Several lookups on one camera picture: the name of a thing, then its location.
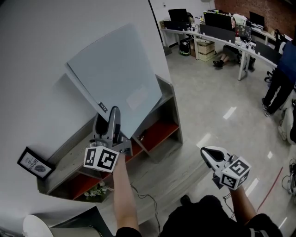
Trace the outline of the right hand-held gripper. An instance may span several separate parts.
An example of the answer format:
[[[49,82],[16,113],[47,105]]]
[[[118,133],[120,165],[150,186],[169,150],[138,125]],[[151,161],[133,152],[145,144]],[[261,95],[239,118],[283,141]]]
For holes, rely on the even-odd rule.
[[[206,165],[214,171],[212,181],[219,189],[225,186],[236,190],[248,178],[251,165],[243,157],[229,156],[226,149],[216,146],[202,147],[200,154]]]

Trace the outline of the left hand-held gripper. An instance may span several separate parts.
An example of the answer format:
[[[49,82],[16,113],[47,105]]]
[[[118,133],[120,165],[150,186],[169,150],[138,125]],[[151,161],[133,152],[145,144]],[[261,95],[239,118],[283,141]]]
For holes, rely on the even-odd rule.
[[[121,136],[120,130],[121,113],[117,106],[111,109],[108,122],[97,113],[93,138],[90,147],[85,150],[83,167],[112,173],[120,154],[133,155],[131,140]]]

